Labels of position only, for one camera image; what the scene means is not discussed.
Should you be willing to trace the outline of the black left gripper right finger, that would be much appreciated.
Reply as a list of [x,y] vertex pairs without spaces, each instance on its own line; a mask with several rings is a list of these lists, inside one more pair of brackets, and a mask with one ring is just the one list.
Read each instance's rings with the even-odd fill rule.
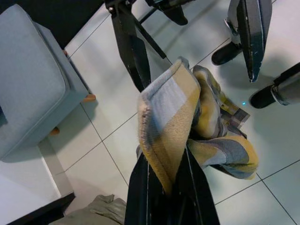
[[173,196],[173,225],[220,224],[206,176],[188,147],[176,175]]

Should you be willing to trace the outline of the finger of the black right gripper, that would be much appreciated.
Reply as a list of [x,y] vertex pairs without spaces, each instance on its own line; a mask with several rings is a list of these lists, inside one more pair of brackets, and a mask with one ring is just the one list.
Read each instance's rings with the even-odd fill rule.
[[236,16],[241,47],[251,83],[258,78],[272,15],[271,0],[240,0]]
[[142,92],[151,82],[150,66],[145,44],[136,33],[132,5],[124,0],[105,0],[104,3],[111,14],[120,58],[135,87]]

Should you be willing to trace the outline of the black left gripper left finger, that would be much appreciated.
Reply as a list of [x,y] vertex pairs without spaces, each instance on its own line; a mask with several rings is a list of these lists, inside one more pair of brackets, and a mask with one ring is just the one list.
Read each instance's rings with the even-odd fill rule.
[[171,225],[172,198],[158,180],[145,156],[140,153],[130,176],[126,225]]

